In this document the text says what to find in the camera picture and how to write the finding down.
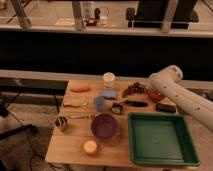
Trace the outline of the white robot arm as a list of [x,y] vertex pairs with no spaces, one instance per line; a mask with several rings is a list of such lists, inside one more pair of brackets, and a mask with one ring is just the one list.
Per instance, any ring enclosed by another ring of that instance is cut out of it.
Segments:
[[170,65],[149,76],[151,87],[174,101],[185,112],[193,116],[213,132],[213,102],[180,86],[182,70]]

